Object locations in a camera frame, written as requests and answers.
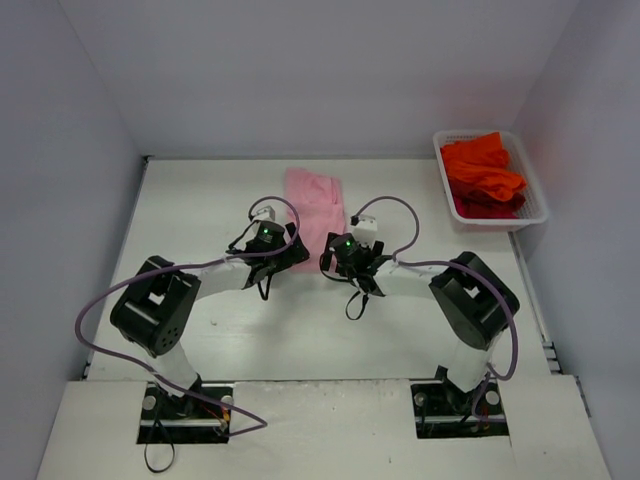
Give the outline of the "pink t shirt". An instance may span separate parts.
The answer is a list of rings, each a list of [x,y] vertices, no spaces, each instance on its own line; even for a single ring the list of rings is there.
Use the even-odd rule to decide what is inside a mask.
[[[309,251],[307,261],[293,267],[296,273],[318,273],[319,257],[330,232],[346,230],[342,184],[338,178],[302,168],[288,168],[284,194],[300,217],[300,238]]]

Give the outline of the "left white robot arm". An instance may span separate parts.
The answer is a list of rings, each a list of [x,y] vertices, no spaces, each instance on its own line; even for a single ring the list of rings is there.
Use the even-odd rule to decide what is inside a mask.
[[[304,263],[310,253],[295,235],[296,224],[262,220],[243,250],[233,258],[192,274],[162,273],[128,286],[110,313],[111,324],[147,355],[151,368],[168,380],[164,408],[175,418],[191,418],[200,406],[201,377],[188,361],[180,339],[194,304],[226,292],[258,289],[269,298],[272,278]]]

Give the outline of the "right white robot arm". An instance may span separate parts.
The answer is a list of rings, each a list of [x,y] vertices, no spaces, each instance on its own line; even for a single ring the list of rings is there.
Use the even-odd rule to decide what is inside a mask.
[[[516,373],[519,338],[515,315],[520,301],[475,253],[456,258],[404,262],[382,253],[384,244],[366,246],[351,233],[329,233],[319,266],[336,264],[336,280],[356,288],[366,304],[371,297],[424,298],[435,301],[458,339],[442,388],[445,405],[464,412],[479,397],[487,376],[509,381]]]

